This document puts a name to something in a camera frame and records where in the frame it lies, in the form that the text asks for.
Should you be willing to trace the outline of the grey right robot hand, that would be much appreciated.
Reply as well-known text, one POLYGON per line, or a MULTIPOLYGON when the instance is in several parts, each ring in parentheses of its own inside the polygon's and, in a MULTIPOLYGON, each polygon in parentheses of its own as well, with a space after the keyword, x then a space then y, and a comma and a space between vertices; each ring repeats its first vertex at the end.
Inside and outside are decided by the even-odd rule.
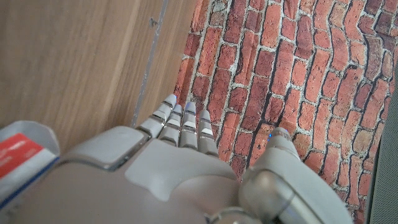
POLYGON ((2 223, 351 223, 284 128, 242 177, 222 161, 210 114, 168 96, 136 128, 116 126, 65 155, 35 121, 1 129, 2 223))

